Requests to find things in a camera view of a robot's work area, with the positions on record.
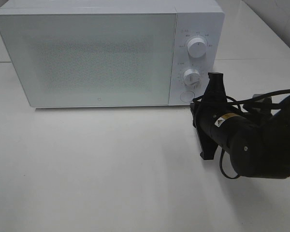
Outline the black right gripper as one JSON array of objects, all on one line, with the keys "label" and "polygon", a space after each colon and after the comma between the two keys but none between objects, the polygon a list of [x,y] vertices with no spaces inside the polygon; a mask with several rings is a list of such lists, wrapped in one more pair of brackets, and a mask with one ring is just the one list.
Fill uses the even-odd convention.
[{"label": "black right gripper", "polygon": [[229,109],[223,106],[228,102],[223,77],[223,73],[209,72],[209,83],[201,102],[190,105],[203,160],[213,160],[218,145],[229,144]]}]

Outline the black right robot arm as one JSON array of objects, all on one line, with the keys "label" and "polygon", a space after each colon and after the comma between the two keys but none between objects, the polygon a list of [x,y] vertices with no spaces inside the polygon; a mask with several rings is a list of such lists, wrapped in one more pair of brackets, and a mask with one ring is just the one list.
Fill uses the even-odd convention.
[{"label": "black right robot arm", "polygon": [[228,153],[237,177],[290,177],[290,89],[236,101],[225,92],[223,74],[210,72],[204,94],[190,110],[201,158]]}]

